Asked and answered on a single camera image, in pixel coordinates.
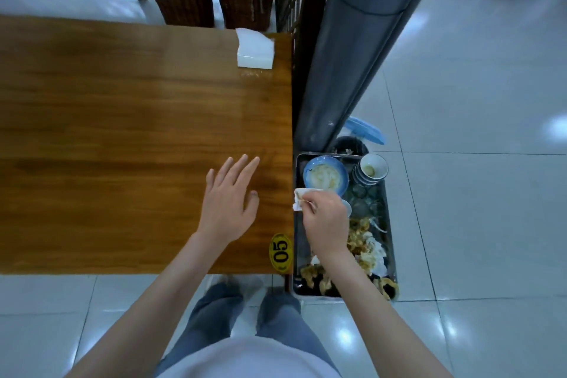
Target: blue bowl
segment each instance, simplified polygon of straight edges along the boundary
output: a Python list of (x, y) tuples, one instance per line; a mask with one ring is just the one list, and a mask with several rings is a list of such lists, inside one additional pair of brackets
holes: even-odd
[(349, 186), (349, 174), (346, 171), (345, 166), (336, 158), (330, 156), (319, 156), (314, 159), (309, 160), (305, 169), (303, 169), (303, 183), (307, 188), (315, 188), (313, 185), (309, 183), (309, 172), (318, 165), (329, 165), (330, 167), (334, 167), (340, 179), (340, 184), (337, 188), (333, 188), (332, 190), (336, 192), (339, 196), (342, 196), (346, 189)]

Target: jeans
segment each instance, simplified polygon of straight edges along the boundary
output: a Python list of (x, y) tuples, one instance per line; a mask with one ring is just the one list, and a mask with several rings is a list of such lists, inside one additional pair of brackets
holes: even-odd
[[(225, 282), (212, 286), (197, 302), (187, 327), (157, 366), (157, 377), (166, 369), (221, 339), (230, 332), (244, 308), (240, 288)], [(303, 321), (299, 300), (289, 293), (267, 293), (258, 314), (256, 336), (272, 338), (288, 347), (311, 353), (335, 368), (321, 341)]]

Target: gray pillar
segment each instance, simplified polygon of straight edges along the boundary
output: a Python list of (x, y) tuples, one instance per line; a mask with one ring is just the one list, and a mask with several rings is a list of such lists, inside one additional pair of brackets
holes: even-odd
[(332, 144), (420, 0), (327, 0), (294, 136)]

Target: right hand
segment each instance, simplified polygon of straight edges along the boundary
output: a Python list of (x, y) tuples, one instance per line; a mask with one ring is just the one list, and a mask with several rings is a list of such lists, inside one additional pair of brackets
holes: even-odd
[[(315, 211), (306, 201), (315, 204)], [(309, 191), (301, 201), (303, 226), (319, 259), (346, 250), (349, 219), (341, 198), (331, 191)]]

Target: wooden table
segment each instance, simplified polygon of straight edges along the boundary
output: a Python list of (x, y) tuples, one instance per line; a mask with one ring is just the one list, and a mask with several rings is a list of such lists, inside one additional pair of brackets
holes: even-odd
[(205, 174), (261, 163), (256, 222), (212, 273), (274, 273), (293, 239), (291, 39), (237, 67), (233, 30), (0, 17), (0, 273), (158, 273)]

